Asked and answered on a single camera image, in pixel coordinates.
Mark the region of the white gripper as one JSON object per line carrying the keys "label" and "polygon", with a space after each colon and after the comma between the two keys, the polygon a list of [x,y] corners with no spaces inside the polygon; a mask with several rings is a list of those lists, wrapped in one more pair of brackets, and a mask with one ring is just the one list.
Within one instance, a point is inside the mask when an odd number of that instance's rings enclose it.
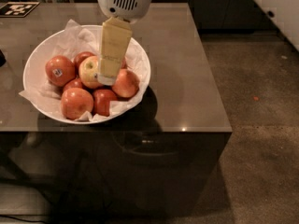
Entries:
{"label": "white gripper", "polygon": [[101,30],[97,74],[100,83],[108,86],[115,83],[132,37],[130,23],[136,23],[147,14],[151,1],[97,0],[100,9],[109,18],[103,22]]}

